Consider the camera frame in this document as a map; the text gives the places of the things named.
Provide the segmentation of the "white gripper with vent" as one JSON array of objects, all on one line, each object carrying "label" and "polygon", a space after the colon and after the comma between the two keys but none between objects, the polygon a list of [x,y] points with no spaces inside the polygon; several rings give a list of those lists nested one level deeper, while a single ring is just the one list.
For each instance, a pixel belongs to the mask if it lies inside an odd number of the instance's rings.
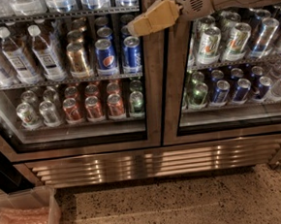
[{"label": "white gripper with vent", "polygon": [[145,13],[127,24],[135,37],[147,36],[171,27],[180,17],[198,19],[215,12],[214,0],[157,0]]}]

